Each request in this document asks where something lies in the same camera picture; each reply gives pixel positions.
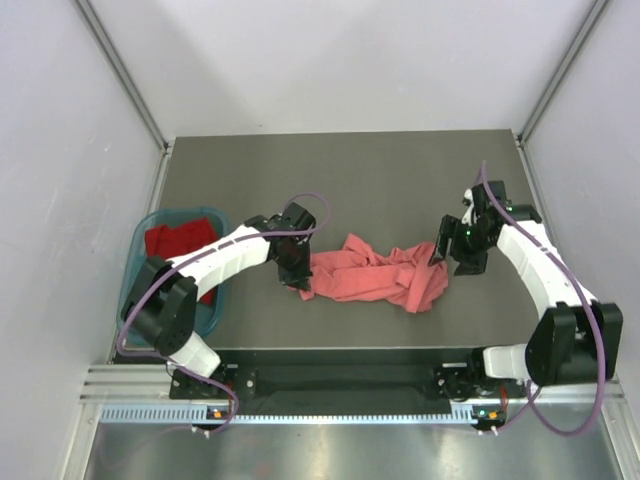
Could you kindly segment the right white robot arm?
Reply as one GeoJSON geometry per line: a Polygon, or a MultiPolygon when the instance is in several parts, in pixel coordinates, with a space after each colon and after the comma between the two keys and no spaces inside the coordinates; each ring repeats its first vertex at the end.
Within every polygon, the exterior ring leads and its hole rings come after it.
{"type": "Polygon", "coordinates": [[[623,325],[620,308],[600,302],[572,276],[535,207],[513,204],[503,182],[473,186],[463,203],[462,217],[442,218],[430,265],[451,258],[455,275],[481,275],[490,250],[497,249],[514,267],[539,317],[527,343],[473,351],[466,372],[469,388],[487,396],[503,380],[537,386],[610,380],[623,325]]]}

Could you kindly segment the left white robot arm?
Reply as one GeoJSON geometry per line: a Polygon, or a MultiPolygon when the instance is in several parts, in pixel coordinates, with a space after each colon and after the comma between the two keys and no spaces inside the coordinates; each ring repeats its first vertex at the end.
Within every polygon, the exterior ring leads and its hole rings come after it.
{"type": "Polygon", "coordinates": [[[310,289],[309,242],[315,217],[290,202],[267,218],[257,215],[229,235],[192,253],[164,260],[147,258],[121,309],[129,324],[161,357],[192,372],[192,384],[205,396],[226,387],[221,359],[196,332],[196,310],[204,294],[249,268],[273,261],[283,285],[310,289]]]}

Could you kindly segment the pink t shirt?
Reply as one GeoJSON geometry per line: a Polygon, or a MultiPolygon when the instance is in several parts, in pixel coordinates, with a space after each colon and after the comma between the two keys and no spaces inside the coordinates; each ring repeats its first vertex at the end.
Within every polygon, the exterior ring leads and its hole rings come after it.
{"type": "Polygon", "coordinates": [[[426,312],[449,283],[447,264],[429,263],[434,249],[433,243],[422,242],[382,255],[350,234],[341,249],[311,255],[310,289],[300,297],[304,301],[316,296],[336,302],[384,300],[408,313],[426,312]]]}

